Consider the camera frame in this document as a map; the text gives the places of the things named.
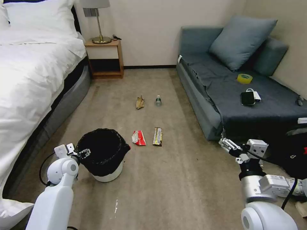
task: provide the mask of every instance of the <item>yellow tape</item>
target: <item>yellow tape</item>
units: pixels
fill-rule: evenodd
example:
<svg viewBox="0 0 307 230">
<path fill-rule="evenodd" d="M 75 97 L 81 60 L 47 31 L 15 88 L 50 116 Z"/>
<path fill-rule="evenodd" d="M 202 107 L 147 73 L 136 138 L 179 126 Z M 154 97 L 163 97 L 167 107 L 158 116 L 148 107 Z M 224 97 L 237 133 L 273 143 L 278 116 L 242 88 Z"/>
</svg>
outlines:
<svg viewBox="0 0 307 230">
<path fill-rule="evenodd" d="M 251 75 L 241 73 L 237 77 L 237 81 L 240 82 L 241 84 L 249 84 L 251 83 L 253 77 Z"/>
</svg>

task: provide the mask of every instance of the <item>plastic bottle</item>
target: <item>plastic bottle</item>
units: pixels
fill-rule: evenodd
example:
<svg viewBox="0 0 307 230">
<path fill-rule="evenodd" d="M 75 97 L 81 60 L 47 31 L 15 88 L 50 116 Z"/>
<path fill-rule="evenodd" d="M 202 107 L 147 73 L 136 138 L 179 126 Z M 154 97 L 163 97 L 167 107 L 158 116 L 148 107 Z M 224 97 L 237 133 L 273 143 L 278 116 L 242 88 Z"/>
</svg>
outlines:
<svg viewBox="0 0 307 230">
<path fill-rule="evenodd" d="M 160 106 L 162 104 L 160 95 L 157 95 L 156 105 Z"/>
</svg>

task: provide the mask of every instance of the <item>nightstand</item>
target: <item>nightstand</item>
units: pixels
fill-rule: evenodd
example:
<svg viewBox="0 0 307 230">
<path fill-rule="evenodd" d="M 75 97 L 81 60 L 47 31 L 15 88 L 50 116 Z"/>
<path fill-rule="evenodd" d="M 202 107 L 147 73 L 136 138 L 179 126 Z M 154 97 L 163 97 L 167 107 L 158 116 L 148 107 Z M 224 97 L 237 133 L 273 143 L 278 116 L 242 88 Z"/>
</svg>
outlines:
<svg viewBox="0 0 307 230">
<path fill-rule="evenodd" d="M 124 77 L 121 41 L 107 44 L 94 44 L 92 40 L 85 43 L 90 69 L 94 79 Z"/>
</svg>

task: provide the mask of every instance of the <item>baseboard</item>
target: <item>baseboard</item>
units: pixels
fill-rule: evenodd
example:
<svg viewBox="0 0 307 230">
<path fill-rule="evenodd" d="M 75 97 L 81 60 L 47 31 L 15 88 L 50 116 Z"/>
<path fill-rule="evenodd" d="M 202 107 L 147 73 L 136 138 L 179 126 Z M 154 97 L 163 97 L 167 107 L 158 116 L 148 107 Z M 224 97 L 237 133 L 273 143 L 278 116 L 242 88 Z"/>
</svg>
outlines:
<svg viewBox="0 0 307 230">
<path fill-rule="evenodd" d="M 127 65 L 124 69 L 172 69 L 176 65 Z"/>
</svg>

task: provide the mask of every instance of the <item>white bucket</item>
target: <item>white bucket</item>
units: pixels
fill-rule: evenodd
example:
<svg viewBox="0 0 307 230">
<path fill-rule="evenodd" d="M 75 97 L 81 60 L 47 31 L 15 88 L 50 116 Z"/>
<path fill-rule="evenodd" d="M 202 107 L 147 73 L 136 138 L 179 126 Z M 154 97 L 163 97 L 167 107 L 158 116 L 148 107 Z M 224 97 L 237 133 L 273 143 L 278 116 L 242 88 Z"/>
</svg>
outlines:
<svg viewBox="0 0 307 230">
<path fill-rule="evenodd" d="M 114 171 L 114 173 L 111 173 L 103 177 L 93 175 L 93 177 L 100 182 L 110 182 L 110 181 L 115 180 L 120 175 L 121 172 L 122 172 L 122 162 L 119 164 L 119 166 Z"/>
</svg>

